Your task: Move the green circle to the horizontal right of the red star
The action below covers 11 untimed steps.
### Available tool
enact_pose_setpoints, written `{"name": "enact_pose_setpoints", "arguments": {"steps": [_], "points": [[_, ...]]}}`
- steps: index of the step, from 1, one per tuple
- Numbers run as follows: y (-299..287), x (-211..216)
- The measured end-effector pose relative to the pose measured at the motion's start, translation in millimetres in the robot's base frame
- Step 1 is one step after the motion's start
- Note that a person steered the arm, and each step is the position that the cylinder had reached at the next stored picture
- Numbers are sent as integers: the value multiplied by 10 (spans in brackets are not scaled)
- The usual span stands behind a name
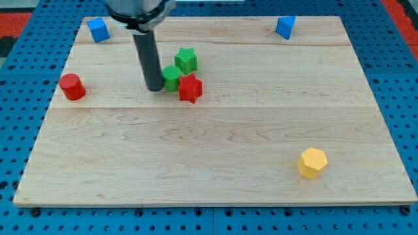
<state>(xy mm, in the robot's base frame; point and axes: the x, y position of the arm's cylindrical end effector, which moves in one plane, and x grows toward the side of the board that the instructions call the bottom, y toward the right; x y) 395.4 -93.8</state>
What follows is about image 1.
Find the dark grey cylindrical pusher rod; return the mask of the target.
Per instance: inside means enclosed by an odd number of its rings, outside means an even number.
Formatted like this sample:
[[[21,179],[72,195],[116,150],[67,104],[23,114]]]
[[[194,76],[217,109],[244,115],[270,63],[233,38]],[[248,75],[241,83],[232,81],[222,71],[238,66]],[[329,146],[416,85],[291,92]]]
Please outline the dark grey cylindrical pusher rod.
[[[142,35],[133,35],[133,38],[147,89],[153,92],[161,91],[164,88],[165,81],[162,75],[154,31]]]

